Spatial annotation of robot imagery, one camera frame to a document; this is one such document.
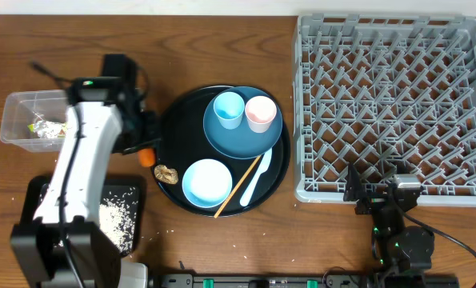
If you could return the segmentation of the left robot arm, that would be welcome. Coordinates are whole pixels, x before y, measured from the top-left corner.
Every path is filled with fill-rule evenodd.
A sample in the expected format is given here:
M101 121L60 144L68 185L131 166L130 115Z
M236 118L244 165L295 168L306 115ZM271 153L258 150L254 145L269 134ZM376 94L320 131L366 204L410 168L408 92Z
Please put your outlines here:
M14 256L31 287L147 287L147 266L123 260L99 228L110 156L141 135L141 91L134 80L96 77L65 92L66 137L44 199L12 229Z

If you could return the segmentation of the brown walnut shell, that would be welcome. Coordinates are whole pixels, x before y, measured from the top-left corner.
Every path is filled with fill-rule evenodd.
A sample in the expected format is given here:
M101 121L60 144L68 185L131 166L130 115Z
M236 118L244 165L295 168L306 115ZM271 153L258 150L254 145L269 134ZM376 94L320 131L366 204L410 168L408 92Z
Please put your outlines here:
M154 168L154 176L160 182L175 185L178 183L178 172L176 169L168 168L165 165L157 165Z

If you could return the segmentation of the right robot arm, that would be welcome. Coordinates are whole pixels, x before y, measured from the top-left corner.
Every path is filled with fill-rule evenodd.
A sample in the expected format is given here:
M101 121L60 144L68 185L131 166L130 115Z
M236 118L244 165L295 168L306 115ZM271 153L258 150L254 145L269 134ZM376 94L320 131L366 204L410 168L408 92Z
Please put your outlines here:
M368 192L354 165L346 175L345 202L354 202L357 215L373 219L371 248L382 267L361 276L358 287L424 287L424 271L432 267L434 234L407 226L406 212L417 206L422 184L413 174L396 174L383 192Z

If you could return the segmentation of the yellow snack wrapper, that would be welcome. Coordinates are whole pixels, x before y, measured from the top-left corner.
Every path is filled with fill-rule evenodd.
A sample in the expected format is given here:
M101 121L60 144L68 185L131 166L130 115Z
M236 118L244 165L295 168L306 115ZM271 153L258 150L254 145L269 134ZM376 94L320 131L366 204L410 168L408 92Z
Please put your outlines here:
M37 120L36 122L29 124L28 129L38 138L56 139L65 137L67 126L62 122Z

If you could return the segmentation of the orange carrot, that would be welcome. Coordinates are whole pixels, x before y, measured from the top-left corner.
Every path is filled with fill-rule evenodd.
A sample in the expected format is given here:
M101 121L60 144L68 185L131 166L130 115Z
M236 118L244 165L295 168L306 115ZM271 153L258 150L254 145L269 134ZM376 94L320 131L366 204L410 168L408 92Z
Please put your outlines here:
M138 152L138 160L143 167L152 167L156 163L156 155L153 148L145 148Z

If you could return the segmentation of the light blue cup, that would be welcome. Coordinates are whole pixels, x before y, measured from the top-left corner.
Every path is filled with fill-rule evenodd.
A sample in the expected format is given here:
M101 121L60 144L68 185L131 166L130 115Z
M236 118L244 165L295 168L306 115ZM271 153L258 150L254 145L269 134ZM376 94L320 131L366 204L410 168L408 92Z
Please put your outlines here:
M239 127L245 110L245 102L235 92L223 92L214 100L214 113L223 128L233 130Z

